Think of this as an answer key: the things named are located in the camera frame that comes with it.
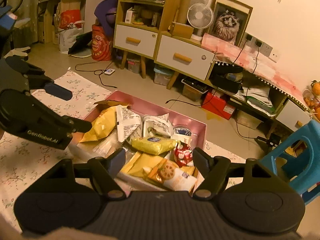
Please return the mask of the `floral tablecloth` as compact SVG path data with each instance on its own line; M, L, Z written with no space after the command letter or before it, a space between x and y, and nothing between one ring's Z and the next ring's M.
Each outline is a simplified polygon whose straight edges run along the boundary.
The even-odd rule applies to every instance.
M1 81L1 127L17 137L65 149L75 132L87 132L88 121L60 116L29 94L27 88ZM24 231L52 236L75 229L117 239L176 239L212 233L227 220L210 200L188 191L133 191L126 194L114 180L125 164L119 148L107 158L74 164L63 159L23 191L14 214Z

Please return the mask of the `small silver blue packet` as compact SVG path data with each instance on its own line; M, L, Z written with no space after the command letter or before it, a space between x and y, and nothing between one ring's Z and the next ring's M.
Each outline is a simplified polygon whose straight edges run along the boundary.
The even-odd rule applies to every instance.
M188 137L191 137L191 135L192 135L191 130L187 127L184 127L184 126L175 126L173 128L173 132L174 132L174 134L185 135Z

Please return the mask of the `pink silver cardboard box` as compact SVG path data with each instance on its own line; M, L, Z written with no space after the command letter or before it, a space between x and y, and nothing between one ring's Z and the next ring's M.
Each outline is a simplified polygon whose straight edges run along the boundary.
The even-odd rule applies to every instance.
M120 91L96 102L85 119L93 127L76 135L71 153L82 161L106 160L124 150L110 174L125 192L195 189L193 150L204 147L206 124Z

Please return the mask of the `wooden shelf cabinet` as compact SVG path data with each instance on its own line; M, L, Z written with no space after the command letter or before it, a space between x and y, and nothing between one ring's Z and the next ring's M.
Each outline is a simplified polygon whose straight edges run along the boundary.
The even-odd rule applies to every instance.
M118 0L114 48L155 59L180 0Z

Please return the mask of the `yellow lotus chip packet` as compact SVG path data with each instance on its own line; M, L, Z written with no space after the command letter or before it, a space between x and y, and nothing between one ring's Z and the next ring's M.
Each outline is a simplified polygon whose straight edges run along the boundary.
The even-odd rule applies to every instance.
M180 168L175 162L158 155L137 152L121 172L166 190L190 192L197 182L194 170L189 166Z

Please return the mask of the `blue plastic stool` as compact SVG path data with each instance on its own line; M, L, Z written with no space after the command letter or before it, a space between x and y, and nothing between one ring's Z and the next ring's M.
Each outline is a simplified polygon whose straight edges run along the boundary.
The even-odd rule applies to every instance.
M297 141L306 143L306 149L299 156L293 157L285 150ZM260 159L260 162L277 174L277 158L286 160L281 169L291 180L289 185L301 195L306 205L319 196L319 122L310 120Z

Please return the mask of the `pink checkered cloth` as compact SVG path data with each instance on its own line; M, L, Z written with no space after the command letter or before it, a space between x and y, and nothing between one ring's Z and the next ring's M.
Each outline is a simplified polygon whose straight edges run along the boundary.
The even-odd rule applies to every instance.
M201 48L214 53L214 59L217 61L236 64L262 78L287 94L303 109L307 109L308 106L304 102L302 91L284 70L263 54L241 49L208 33L203 36Z

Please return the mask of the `red cartoon bag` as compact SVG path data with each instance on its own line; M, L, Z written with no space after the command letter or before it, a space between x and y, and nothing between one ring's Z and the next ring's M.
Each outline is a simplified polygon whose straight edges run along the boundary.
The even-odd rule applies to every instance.
M102 26L92 25L92 59L95 61L112 60L113 37L106 35Z

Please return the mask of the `clear biscuit packet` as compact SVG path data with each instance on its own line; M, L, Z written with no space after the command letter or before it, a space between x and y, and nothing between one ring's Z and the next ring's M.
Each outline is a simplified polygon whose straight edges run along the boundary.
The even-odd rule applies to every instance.
M93 152L101 157L107 158L115 150L121 148L122 142L118 140L118 132L114 129L106 138L104 138L99 145L93 148Z

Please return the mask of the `white green snack packet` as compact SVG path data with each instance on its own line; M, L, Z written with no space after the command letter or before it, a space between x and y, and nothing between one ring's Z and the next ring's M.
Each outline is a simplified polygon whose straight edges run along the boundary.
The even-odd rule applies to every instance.
M159 136L170 138L173 126L169 120L169 113L164 115L145 115L143 118L143 137Z

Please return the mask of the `white red-label snack packet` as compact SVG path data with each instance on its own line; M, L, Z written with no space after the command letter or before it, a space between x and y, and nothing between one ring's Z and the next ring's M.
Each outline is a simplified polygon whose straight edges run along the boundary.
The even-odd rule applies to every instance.
M134 113L126 106L116 106L118 141L127 141L132 144L132 139L142 136L142 120L140 115Z

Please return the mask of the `large yellow snack bag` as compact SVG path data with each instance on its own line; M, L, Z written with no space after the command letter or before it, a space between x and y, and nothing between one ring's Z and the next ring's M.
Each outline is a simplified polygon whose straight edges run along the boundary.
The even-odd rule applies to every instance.
M79 142L93 142L104 139L116 126L116 106L96 105L86 120L92 121L92 128L84 133Z

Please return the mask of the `framed cat picture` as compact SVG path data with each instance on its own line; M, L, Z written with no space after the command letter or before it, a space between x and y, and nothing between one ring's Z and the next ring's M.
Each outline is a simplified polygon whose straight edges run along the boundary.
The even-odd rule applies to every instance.
M213 0L214 20L208 34L238 46L246 31L253 8L237 0Z

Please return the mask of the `yellow blue-label snack packet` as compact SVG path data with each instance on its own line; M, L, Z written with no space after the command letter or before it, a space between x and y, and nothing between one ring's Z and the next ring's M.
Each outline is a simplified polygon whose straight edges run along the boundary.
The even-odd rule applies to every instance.
M131 145L139 152L160 155L173 150L178 144L177 140L162 137L143 137L132 139Z

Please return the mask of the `red candy packet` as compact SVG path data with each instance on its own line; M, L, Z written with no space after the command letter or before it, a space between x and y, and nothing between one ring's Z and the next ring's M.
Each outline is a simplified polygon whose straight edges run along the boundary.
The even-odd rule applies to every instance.
M184 142L179 142L174 150L174 161L179 167L192 166L193 149Z

